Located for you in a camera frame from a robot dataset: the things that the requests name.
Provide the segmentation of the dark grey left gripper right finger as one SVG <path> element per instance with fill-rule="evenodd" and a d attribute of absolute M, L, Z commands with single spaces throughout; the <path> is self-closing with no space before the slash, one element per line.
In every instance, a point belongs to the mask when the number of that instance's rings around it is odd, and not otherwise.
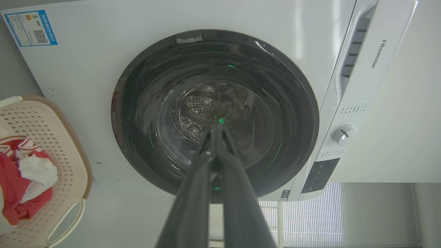
<path fill-rule="evenodd" d="M 275 242 L 229 130 L 216 126 L 216 162 L 222 173 L 225 247 L 274 248 Z"/>

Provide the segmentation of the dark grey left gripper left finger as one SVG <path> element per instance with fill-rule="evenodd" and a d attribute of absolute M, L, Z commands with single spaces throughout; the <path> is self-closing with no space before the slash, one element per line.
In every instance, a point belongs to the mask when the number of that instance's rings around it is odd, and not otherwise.
<path fill-rule="evenodd" d="M 207 248 L 216 125 L 206 129 L 178 190 L 157 248 Z"/>

